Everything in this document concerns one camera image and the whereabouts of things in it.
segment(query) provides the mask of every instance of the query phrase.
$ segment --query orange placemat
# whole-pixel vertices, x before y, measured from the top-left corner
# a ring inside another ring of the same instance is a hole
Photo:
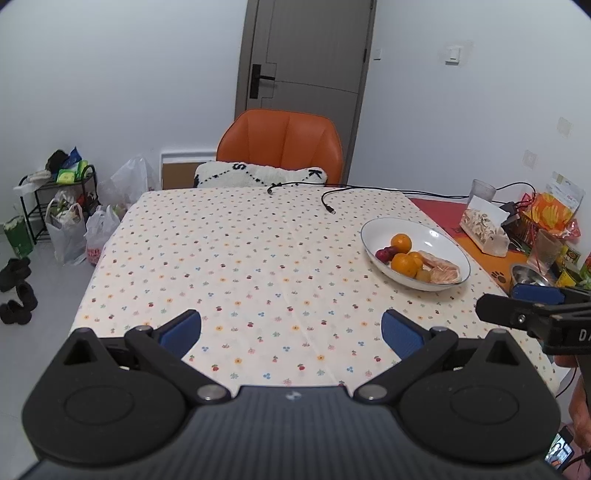
[[[426,215],[441,226],[468,254],[485,270],[496,283],[509,293],[511,283],[511,265],[525,263],[527,256],[518,251],[509,250],[506,257],[493,257],[480,251],[476,244],[460,228],[460,219],[466,208],[463,203],[442,202],[440,200],[411,199]]]

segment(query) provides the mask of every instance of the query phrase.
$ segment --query metal screw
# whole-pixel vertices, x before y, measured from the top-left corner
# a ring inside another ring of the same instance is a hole
[[[358,390],[358,393],[360,397],[365,398],[366,400],[379,400],[388,394],[388,390],[382,385],[369,384],[361,387]]]
[[[226,396],[226,389],[221,385],[207,384],[197,389],[197,395],[202,400],[219,400]]]
[[[301,398],[301,393],[293,391],[291,393],[288,393],[285,397],[289,401],[297,401]]]

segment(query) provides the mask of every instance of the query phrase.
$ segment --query door frame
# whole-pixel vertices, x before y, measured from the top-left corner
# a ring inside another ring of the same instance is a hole
[[[251,57],[252,45],[255,37],[256,16],[258,13],[259,0],[248,0],[246,3],[246,15],[244,18],[244,29],[242,31],[242,44],[240,47],[240,58],[238,61],[238,81],[236,85],[236,106],[234,109],[234,120],[240,114],[246,111],[246,103],[248,101],[248,84],[251,75]],[[359,79],[359,89],[357,94],[357,103],[355,105],[355,113],[353,114],[353,125],[351,127],[351,135],[349,137],[349,148],[347,149],[347,158],[343,159],[343,172],[341,175],[341,182],[346,183],[349,178],[349,170],[351,169],[351,161],[353,160],[353,152],[355,150],[355,141],[357,139],[357,129],[359,126],[359,116],[361,114],[361,105],[363,104],[363,94],[365,93],[365,83],[367,80],[369,62],[371,61],[371,43],[374,36],[374,23],[376,13],[376,0],[369,0],[369,24],[368,32],[365,38],[365,62],[361,69],[361,78]]]

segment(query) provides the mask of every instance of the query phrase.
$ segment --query black cable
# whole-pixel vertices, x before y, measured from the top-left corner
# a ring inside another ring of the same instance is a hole
[[[332,208],[330,205],[327,205],[327,203],[324,201],[324,197],[326,197],[327,195],[331,194],[331,193],[335,193],[335,192],[344,192],[345,190],[353,190],[353,189],[364,189],[364,190],[380,190],[382,192],[398,192],[398,193],[402,193],[402,194],[406,194],[406,195],[425,195],[428,197],[435,197],[435,198],[442,198],[442,199],[453,199],[453,200],[462,200],[462,199],[467,199],[468,195],[440,195],[438,193],[432,193],[432,192],[423,192],[422,190],[397,190],[397,189],[387,189],[384,187],[362,187],[360,185],[351,185],[348,183],[325,183],[325,184],[321,184],[321,183],[312,183],[309,181],[287,181],[285,183],[277,183],[277,184],[273,184],[271,185],[269,188],[267,188],[267,193],[269,195],[272,195],[273,193],[273,189],[276,187],[284,187],[286,185],[298,185],[298,184],[302,184],[302,185],[314,185],[314,186],[323,186],[323,187],[341,187],[338,189],[334,189],[334,190],[329,190],[328,192],[324,192],[322,194],[322,196],[320,197],[320,201],[322,202],[322,205],[324,206],[324,208],[326,209],[327,212],[329,213],[335,213],[335,209]],[[508,183],[507,185],[503,185],[502,187],[498,188],[497,190],[503,190],[506,189],[507,187],[511,187],[513,185],[528,185],[532,188],[533,190],[533,195],[536,195],[535,192],[535,187],[531,184],[531,183],[527,183],[526,181],[515,181],[513,183]],[[494,203],[500,203],[502,205],[504,205],[504,203],[506,202],[499,202],[497,200],[493,200]]]
[[[575,376],[577,375],[577,368],[578,368],[578,367],[575,367],[575,368],[574,368],[573,376],[572,376],[572,378],[570,379],[570,382],[569,382],[569,384],[568,384],[566,387],[564,387],[564,388],[563,388],[563,390],[562,390],[562,391],[561,391],[561,392],[560,392],[558,395],[556,395],[556,397],[555,397],[555,398],[558,398],[559,396],[561,396],[561,395],[562,395],[564,392],[566,392],[566,391],[569,389],[569,387],[570,387],[570,386],[571,386],[571,384],[573,383],[573,380],[574,380]]]
[[[503,185],[502,187],[497,188],[496,191],[498,192],[499,190],[506,189],[507,187],[512,187],[513,185],[527,185],[534,191],[535,195],[535,187],[531,183],[527,183],[526,181],[514,181],[513,183],[508,183],[507,185]]]
[[[591,452],[587,452],[587,453],[584,453],[584,454],[582,454],[582,455],[579,455],[578,457],[575,457],[575,458],[573,458],[573,459],[572,459],[572,460],[571,460],[569,463],[567,463],[567,464],[566,464],[566,466],[565,466],[565,467],[562,469],[562,473],[564,473],[564,471],[565,471],[565,470],[566,470],[566,469],[567,469],[569,466],[571,466],[571,465],[573,465],[574,463],[577,463],[577,462],[579,462],[579,461],[583,460],[584,458],[588,457],[590,453],[591,453]]]

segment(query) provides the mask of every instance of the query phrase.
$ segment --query orange chair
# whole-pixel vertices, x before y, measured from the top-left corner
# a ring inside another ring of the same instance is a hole
[[[243,161],[286,170],[320,167],[340,182],[343,153],[333,123],[323,116],[281,110],[242,113],[217,147],[218,161]]]

